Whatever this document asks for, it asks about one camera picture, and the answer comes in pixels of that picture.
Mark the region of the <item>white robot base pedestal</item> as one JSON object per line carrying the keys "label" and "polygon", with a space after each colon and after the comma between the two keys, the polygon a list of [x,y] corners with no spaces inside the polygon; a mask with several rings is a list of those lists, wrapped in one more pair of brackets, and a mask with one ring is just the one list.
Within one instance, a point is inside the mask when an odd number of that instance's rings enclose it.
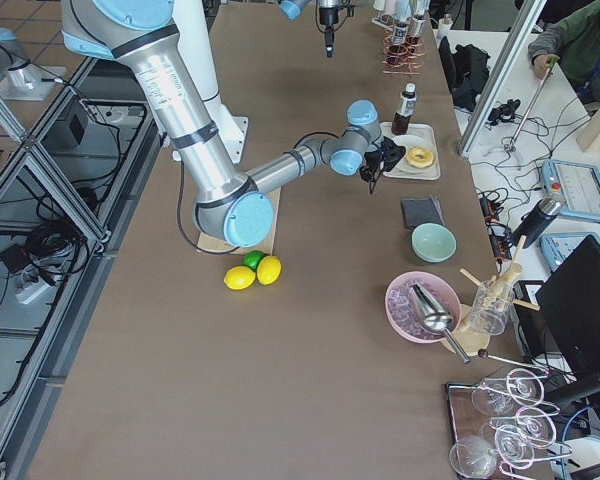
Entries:
{"label": "white robot base pedestal", "polygon": [[231,161],[239,164],[248,129],[248,118],[234,116],[221,99],[207,21],[200,0],[175,0],[173,19],[180,37],[178,51]]}

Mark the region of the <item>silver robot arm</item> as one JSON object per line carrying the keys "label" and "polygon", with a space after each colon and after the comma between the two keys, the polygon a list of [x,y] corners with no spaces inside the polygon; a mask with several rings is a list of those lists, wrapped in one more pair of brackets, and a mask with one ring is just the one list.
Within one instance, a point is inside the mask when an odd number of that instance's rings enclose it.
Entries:
{"label": "silver robot arm", "polygon": [[[288,20],[297,19],[310,4],[309,0],[282,0],[278,2],[280,11]],[[354,16],[355,5],[351,1],[318,0],[315,1],[314,20],[317,30],[324,36],[325,54],[332,58],[335,33],[344,22]]]}
{"label": "silver robot arm", "polygon": [[351,176],[366,158],[394,166],[406,153],[383,135],[375,106],[358,100],[342,135],[307,139],[248,172],[238,170],[178,49],[179,13],[208,47],[204,9],[197,1],[64,1],[62,34],[68,50],[117,61],[138,81],[156,118],[198,187],[192,219],[199,230],[234,247],[263,241],[275,221],[269,192],[328,165]]}

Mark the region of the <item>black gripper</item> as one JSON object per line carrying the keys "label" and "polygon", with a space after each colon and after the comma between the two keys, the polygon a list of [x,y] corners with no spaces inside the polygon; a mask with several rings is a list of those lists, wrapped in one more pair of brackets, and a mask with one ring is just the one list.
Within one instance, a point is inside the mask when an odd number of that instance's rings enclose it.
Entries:
{"label": "black gripper", "polygon": [[375,151],[364,154],[365,164],[359,168],[359,174],[362,180],[367,181],[370,194],[374,193],[379,176],[390,172],[405,154],[406,148],[388,137],[381,139]]}
{"label": "black gripper", "polygon": [[339,23],[339,0],[318,0],[318,26],[324,33],[325,53],[327,58],[332,58],[334,53],[334,30]]}

